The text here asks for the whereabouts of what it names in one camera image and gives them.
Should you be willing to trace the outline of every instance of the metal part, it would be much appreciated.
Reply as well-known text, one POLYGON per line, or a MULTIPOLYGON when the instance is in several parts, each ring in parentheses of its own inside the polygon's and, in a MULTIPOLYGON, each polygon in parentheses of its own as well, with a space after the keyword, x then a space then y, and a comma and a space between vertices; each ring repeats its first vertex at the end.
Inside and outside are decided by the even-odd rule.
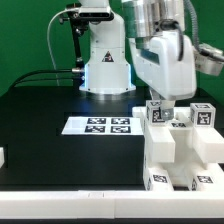
POLYGON ((126 36, 145 38, 155 34, 152 6, 149 0, 123 3, 126 36))
POLYGON ((84 68, 73 68, 72 69, 72 73, 74 73, 74 74, 79 74, 79 73, 84 73, 84 72, 85 72, 84 68))
POLYGON ((91 92, 86 92, 86 96, 93 100, 99 100, 99 101, 116 101, 116 100, 122 100, 131 96, 135 95, 135 91, 129 91, 122 94, 95 94, 91 92))
POLYGON ((161 117, 164 121, 174 118, 175 101, 161 100, 161 117))

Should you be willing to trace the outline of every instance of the black table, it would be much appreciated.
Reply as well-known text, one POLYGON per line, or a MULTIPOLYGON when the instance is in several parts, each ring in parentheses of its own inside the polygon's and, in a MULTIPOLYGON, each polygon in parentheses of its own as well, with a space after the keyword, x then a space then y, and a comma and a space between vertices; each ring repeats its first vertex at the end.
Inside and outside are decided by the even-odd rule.
MULTIPOLYGON (((131 117, 150 99, 146 87, 118 101, 77 95, 73 87, 17 87, 0 98, 1 191, 143 190, 143 136, 62 136, 69 116, 131 117)), ((193 99, 217 109, 215 127, 224 134, 224 109, 199 89, 193 99)), ((210 223, 211 220, 197 220, 210 223)), ((30 221, 7 221, 7 223, 30 221)), ((33 220, 33 223, 62 223, 33 220)), ((212 220, 221 223, 223 220, 212 220)), ((189 220, 67 220, 65 223, 190 223, 189 220)))

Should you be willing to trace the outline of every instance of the green background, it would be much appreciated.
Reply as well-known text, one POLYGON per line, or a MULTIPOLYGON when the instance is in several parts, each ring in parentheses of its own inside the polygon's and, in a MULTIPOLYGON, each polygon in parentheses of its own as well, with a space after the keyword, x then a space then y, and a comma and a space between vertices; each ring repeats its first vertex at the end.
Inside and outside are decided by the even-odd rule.
MULTIPOLYGON (((51 69, 46 32, 51 18, 63 10, 68 0, 1 0, 0 8, 0 95, 20 75, 33 70, 51 69)), ((224 49, 224 1, 192 0, 199 18, 201 42, 224 49)), ((122 13, 119 0, 111 0, 111 7, 122 13)), ((191 35, 190 21, 186 20, 191 35)), ((58 68, 74 66, 74 51, 69 24, 55 22, 51 33, 52 47, 58 68)), ((89 58, 88 33, 81 40, 85 62, 89 58)), ((224 70, 219 77, 197 74, 198 86, 224 105, 224 70)))

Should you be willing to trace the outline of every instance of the white block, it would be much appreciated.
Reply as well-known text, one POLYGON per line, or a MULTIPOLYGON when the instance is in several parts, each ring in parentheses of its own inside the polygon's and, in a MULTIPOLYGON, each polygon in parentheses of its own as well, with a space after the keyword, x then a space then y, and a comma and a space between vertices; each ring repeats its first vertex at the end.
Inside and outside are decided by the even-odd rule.
POLYGON ((161 101, 148 100, 146 101, 146 121, 148 125, 164 126, 165 121, 161 118, 161 101))
POLYGON ((4 149, 0 148, 0 168, 3 166, 4 163, 5 163, 4 149))
POLYGON ((145 107, 133 107, 132 116, 134 118, 140 118, 141 127, 143 133, 145 132, 145 107))
POLYGON ((152 162, 173 163, 175 145, 168 128, 146 126, 145 151, 150 154, 152 162))
POLYGON ((168 172, 161 168, 147 168, 144 185, 147 191, 173 191, 168 172))
POLYGON ((212 174, 199 164, 190 164, 186 171, 188 188, 191 191, 217 191, 219 189, 212 174))
POLYGON ((215 112, 210 103, 192 103, 191 121, 195 127, 214 127, 215 112))
POLYGON ((214 128, 194 128, 193 148, 204 163, 224 162, 224 139, 214 128))
POLYGON ((77 218, 114 218, 113 191, 79 192, 82 199, 78 200, 77 218))

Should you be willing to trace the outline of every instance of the cube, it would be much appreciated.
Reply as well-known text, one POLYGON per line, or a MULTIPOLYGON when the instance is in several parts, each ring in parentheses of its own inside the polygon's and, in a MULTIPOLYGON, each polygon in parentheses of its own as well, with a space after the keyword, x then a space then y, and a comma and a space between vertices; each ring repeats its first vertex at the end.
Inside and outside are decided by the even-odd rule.
POLYGON ((216 109, 210 103, 192 103, 191 121, 194 127, 214 127, 216 109))
POLYGON ((161 118, 161 101, 148 100, 146 101, 146 120, 148 125, 164 126, 165 121, 161 118))

